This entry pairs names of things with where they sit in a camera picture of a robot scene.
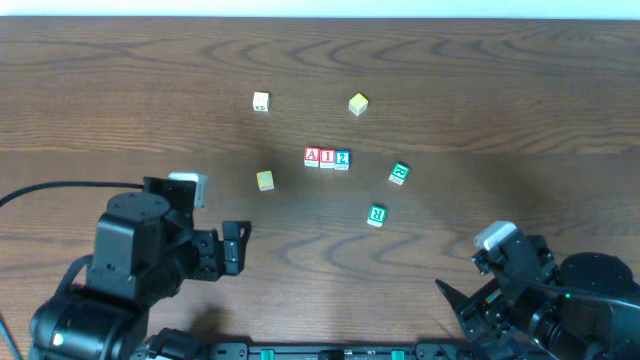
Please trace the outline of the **red letter A block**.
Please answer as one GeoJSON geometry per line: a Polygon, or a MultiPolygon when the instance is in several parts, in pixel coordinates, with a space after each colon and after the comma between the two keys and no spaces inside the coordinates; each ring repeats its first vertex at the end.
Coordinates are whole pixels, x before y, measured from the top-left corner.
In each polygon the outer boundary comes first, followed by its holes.
{"type": "Polygon", "coordinates": [[[318,147],[307,146],[304,151],[304,165],[306,167],[317,168],[320,163],[320,149],[318,147]]]}

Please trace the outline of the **red letter I block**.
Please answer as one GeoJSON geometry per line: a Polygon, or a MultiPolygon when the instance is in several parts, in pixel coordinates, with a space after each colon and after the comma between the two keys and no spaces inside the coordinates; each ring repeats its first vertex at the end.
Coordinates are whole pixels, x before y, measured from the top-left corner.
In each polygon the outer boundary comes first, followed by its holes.
{"type": "Polygon", "coordinates": [[[319,167],[323,169],[334,169],[336,160],[335,149],[321,149],[319,151],[319,167]]]}

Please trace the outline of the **blue number 2 block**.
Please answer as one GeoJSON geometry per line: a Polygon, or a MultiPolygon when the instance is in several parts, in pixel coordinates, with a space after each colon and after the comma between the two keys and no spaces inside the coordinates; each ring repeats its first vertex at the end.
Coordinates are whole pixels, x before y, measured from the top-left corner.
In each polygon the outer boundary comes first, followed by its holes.
{"type": "Polygon", "coordinates": [[[335,170],[348,170],[351,165],[351,152],[349,150],[337,150],[335,152],[335,170]]]}

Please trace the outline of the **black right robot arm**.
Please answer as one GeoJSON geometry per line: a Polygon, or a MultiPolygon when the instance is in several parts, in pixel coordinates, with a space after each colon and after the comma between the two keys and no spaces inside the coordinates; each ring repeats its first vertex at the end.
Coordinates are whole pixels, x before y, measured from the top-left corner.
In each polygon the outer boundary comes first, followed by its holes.
{"type": "Polygon", "coordinates": [[[639,285],[619,258],[556,263],[543,237],[515,231],[472,261],[493,277],[473,295],[436,283],[469,342],[458,358],[638,358],[639,285]]]}

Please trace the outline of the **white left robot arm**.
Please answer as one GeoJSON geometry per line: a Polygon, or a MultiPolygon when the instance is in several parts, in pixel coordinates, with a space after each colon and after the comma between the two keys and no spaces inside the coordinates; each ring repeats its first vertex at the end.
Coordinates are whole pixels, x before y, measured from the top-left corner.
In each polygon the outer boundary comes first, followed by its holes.
{"type": "Polygon", "coordinates": [[[93,254],[70,265],[34,314],[30,358],[130,358],[146,337],[150,309],[185,280],[215,282],[243,270],[252,226],[225,221],[222,228],[195,229],[191,209],[159,194],[111,198],[93,254]]]}

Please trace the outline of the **yellow C block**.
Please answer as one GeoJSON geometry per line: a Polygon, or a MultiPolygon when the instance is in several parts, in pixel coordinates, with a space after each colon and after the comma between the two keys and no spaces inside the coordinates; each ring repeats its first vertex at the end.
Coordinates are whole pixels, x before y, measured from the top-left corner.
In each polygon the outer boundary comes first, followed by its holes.
{"type": "Polygon", "coordinates": [[[274,178],[270,170],[258,172],[256,174],[256,178],[260,191],[269,191],[274,189],[274,178]]]}

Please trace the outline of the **green R block near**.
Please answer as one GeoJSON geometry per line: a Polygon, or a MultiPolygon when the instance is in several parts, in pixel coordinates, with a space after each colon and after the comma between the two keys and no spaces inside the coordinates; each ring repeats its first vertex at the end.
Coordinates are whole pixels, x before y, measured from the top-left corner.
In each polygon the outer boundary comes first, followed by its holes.
{"type": "Polygon", "coordinates": [[[384,207],[372,205],[367,216],[367,223],[371,226],[381,227],[386,221],[387,210],[384,207]]]}

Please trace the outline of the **green r block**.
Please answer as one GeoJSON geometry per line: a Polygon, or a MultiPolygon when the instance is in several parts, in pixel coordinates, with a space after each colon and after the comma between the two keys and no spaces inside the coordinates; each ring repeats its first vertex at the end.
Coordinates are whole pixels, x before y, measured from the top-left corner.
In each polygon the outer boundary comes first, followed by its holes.
{"type": "Polygon", "coordinates": [[[367,223],[371,226],[381,227],[386,221],[387,210],[384,207],[372,205],[367,216],[367,223]]]}
{"type": "Polygon", "coordinates": [[[410,173],[410,167],[396,162],[391,170],[388,180],[397,185],[403,185],[410,173]]]}

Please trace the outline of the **green R block far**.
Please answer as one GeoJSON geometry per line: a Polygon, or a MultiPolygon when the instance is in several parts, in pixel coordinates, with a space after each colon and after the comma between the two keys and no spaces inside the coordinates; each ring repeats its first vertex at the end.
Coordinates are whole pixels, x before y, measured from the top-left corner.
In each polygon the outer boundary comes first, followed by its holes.
{"type": "Polygon", "coordinates": [[[410,173],[410,167],[396,162],[391,170],[388,180],[397,185],[403,185],[410,173]]]}

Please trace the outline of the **white plain face block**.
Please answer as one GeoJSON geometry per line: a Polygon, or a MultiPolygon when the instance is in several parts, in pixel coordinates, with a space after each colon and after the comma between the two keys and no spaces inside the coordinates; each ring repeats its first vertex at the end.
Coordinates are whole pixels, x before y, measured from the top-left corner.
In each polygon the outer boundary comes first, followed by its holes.
{"type": "Polygon", "coordinates": [[[252,106],[257,112],[268,112],[270,104],[270,94],[268,92],[255,92],[252,106]]]}

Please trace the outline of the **yellow letter block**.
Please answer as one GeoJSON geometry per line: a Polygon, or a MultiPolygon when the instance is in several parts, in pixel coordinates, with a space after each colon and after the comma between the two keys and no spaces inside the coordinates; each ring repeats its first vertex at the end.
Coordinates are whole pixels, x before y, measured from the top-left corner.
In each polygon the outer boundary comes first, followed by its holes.
{"type": "Polygon", "coordinates": [[[348,103],[348,109],[355,115],[363,114],[369,105],[368,99],[361,93],[355,94],[348,103]]]}

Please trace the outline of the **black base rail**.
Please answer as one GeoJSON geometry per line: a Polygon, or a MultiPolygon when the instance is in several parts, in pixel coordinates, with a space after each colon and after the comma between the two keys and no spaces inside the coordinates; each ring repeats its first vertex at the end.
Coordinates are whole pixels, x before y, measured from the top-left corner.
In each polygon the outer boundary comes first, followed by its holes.
{"type": "Polygon", "coordinates": [[[475,359],[463,346],[441,343],[416,345],[247,345],[244,343],[207,344],[194,356],[153,354],[138,350],[132,359],[208,359],[208,360],[457,360],[475,359]]]}

